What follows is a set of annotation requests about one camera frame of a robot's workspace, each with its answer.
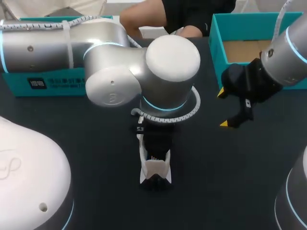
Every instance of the black table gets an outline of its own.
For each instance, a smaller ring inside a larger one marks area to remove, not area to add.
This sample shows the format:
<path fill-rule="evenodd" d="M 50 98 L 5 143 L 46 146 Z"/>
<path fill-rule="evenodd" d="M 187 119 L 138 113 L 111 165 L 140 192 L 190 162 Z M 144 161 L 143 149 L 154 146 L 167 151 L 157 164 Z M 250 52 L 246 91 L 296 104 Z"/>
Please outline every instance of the black table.
<path fill-rule="evenodd" d="M 175 187 L 166 192 L 139 188 L 139 146 L 130 131 L 137 100 L 105 109 L 86 97 L 17 99 L 0 80 L 0 115 L 47 135 L 66 153 L 76 230 L 278 230 L 276 194 L 307 145 L 307 91 L 281 92 L 256 106 L 254 122 L 221 128 L 238 101 L 217 99 L 208 39 L 193 42 L 201 54 L 201 108 L 175 136 Z"/>

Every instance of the glowing blue light strip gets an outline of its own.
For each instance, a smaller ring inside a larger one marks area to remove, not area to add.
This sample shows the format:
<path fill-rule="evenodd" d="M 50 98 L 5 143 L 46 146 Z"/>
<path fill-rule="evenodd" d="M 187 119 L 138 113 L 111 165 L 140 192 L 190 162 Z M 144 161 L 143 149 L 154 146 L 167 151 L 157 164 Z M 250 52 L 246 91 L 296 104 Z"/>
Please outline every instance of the glowing blue light strip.
<path fill-rule="evenodd" d="M 169 111 L 174 111 L 174 110 L 177 110 L 177 109 L 180 109 L 187 101 L 185 101 L 181 106 L 177 107 L 177 108 L 174 108 L 174 109 L 161 109 L 157 106 L 154 106 L 153 104 L 151 104 L 144 96 L 143 96 L 144 100 L 152 107 L 152 108 L 155 108 L 157 110 L 161 110 L 161 111 L 165 111 L 165 112 L 169 112 Z"/>
<path fill-rule="evenodd" d="M 67 227 L 69 221 L 71 220 L 71 216 L 72 216 L 72 212 L 73 212 L 73 207 L 74 207 L 74 205 L 75 205 L 75 201 L 72 202 L 71 214 L 69 215 L 68 220 L 67 220 L 66 224 L 64 225 L 64 227 L 62 228 L 62 230 L 65 230 L 65 229 L 66 229 L 66 227 Z"/>
<path fill-rule="evenodd" d="M 275 219 L 276 219 L 276 223 L 278 225 L 279 230 L 282 230 L 282 227 L 280 227 L 280 224 L 278 222 L 277 215 L 276 215 L 276 200 L 277 200 L 277 198 L 275 199 L 275 205 L 274 205 Z"/>
<path fill-rule="evenodd" d="M 302 221 L 302 219 L 298 216 L 298 214 L 296 213 L 296 211 L 294 210 L 292 204 L 291 204 L 291 201 L 290 201 L 290 197 L 289 197 L 289 194 L 288 194 L 288 180 L 289 180 L 289 176 L 291 174 L 291 171 L 288 175 L 288 178 L 287 178 L 287 183 L 286 183 L 286 193 L 287 193 L 287 199 L 288 199 L 288 202 L 289 202 L 289 205 L 290 205 L 290 208 L 292 209 L 295 217 L 298 219 L 298 221 L 305 227 L 305 229 L 307 229 L 307 225 Z"/>
<path fill-rule="evenodd" d="M 119 43 L 116 43 L 116 42 L 103 42 L 103 43 L 99 43 L 99 44 L 96 44 L 96 45 L 92 45 L 91 47 L 89 47 L 86 52 L 84 53 L 83 55 L 83 59 L 85 58 L 85 55 L 93 48 L 97 47 L 97 46 L 103 46 L 103 45 L 115 45 L 115 46 L 123 46 Z"/>
<path fill-rule="evenodd" d="M 286 29 L 286 39 L 289 43 L 289 46 L 291 47 L 291 49 L 293 50 L 293 52 L 303 61 L 307 64 L 307 59 L 304 58 L 298 51 L 297 49 L 294 47 L 293 43 L 291 42 L 290 40 L 290 37 L 289 37 L 289 27 Z"/>
<path fill-rule="evenodd" d="M 2 19 L 0 21 L 0 25 L 3 25 L 4 23 L 4 20 Z M 4 72 L 6 73 L 9 73 L 7 68 L 6 68 L 6 65 L 5 65 L 5 60 L 4 60 L 4 52 L 3 52 L 3 33 L 2 33 L 2 30 L 0 30 L 0 58 L 1 58 L 1 63 L 2 63 L 2 67 L 3 67 L 3 70 Z"/>

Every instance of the blue led ring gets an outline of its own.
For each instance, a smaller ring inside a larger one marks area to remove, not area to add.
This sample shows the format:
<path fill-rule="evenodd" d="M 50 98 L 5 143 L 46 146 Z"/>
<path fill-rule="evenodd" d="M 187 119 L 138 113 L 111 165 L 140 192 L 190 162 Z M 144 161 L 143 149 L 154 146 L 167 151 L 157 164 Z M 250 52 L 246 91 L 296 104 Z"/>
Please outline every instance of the blue led ring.
<path fill-rule="evenodd" d="M 287 199 L 288 199 L 288 203 L 290 205 L 290 208 L 292 209 L 292 212 L 293 214 L 295 215 L 295 217 L 297 218 L 297 220 L 305 227 L 305 229 L 307 229 L 307 225 L 303 222 L 303 220 L 298 216 L 298 214 L 296 213 L 296 211 L 294 210 L 294 207 L 290 201 L 290 197 L 289 197 L 289 193 L 288 193 L 288 181 L 289 181 L 289 177 L 290 177 L 290 174 L 291 174 L 291 171 L 288 175 L 288 178 L 287 178 L 287 182 L 286 182 L 286 195 L 287 195 Z"/>
<path fill-rule="evenodd" d="M 2 19 L 0 21 L 0 25 L 3 25 L 4 23 L 4 19 Z M 2 30 L 0 30 L 0 58 L 1 58 L 1 63 L 2 63 L 2 67 L 5 73 L 9 73 L 6 65 L 5 65 L 5 59 L 4 59 L 4 52 L 3 52 L 3 32 Z"/>
<path fill-rule="evenodd" d="M 65 230 L 65 229 L 66 229 L 66 227 L 67 227 L 69 221 L 71 220 L 74 205 L 75 205 L 75 201 L 73 201 L 73 203 L 72 203 L 71 214 L 69 215 L 68 220 L 67 220 L 66 224 L 64 225 L 64 227 L 62 228 L 62 230 Z"/>
<path fill-rule="evenodd" d="M 298 51 L 297 49 L 294 47 L 293 43 L 291 42 L 290 40 L 290 37 L 289 37 L 289 27 L 286 29 L 286 39 L 289 43 L 289 46 L 291 47 L 291 49 L 293 50 L 293 52 L 303 61 L 307 64 L 307 59 L 304 58 Z"/>
<path fill-rule="evenodd" d="M 155 108 L 157 110 L 160 110 L 160 111 L 165 111 L 165 112 L 170 112 L 170 111 L 174 111 L 174 110 L 177 110 L 177 109 L 180 109 L 187 101 L 185 101 L 181 106 L 177 107 L 177 108 L 173 108 L 173 109 L 162 109 L 162 108 L 159 108 L 157 106 L 154 106 L 153 104 L 151 104 L 144 96 L 143 96 L 144 100 L 147 102 L 147 104 L 149 104 L 152 108 Z"/>
<path fill-rule="evenodd" d="M 85 55 L 93 48 L 97 47 L 97 46 L 103 46 L 103 45 L 114 45 L 114 46 L 123 46 L 119 43 L 116 43 L 116 42 L 102 42 L 102 43 L 99 43 L 99 44 L 95 44 L 95 45 L 92 45 L 91 47 L 89 47 L 86 52 L 84 53 L 83 55 L 83 60 L 85 58 Z"/>

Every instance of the end effector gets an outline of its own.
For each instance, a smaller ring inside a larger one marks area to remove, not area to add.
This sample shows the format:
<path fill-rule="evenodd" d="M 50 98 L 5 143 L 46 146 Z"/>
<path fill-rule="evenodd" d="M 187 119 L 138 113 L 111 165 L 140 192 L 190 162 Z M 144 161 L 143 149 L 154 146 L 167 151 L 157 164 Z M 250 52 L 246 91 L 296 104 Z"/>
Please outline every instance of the end effector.
<path fill-rule="evenodd" d="M 223 72 L 223 88 L 218 97 L 238 97 L 240 111 L 221 126 L 238 128 L 253 120 L 252 108 L 256 103 L 268 100 L 283 87 L 294 86 L 307 76 L 306 37 L 304 14 L 263 50 L 260 58 L 246 66 L 232 64 Z"/>

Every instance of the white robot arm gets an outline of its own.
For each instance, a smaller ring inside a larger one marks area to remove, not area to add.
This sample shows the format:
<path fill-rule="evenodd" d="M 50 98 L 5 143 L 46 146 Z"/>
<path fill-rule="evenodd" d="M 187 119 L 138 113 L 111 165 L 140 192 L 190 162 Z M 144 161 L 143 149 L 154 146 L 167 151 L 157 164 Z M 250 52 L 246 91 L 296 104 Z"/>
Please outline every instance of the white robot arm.
<path fill-rule="evenodd" d="M 140 46 L 121 24 L 90 16 L 53 24 L 2 24 L 0 72 L 84 67 L 86 94 L 99 106 L 120 106 L 142 94 L 140 109 L 132 113 L 143 111 L 159 123 L 185 120 L 196 112 L 174 119 L 201 62 L 197 48 L 185 38 L 162 36 L 148 48 L 131 48 L 130 41 Z"/>

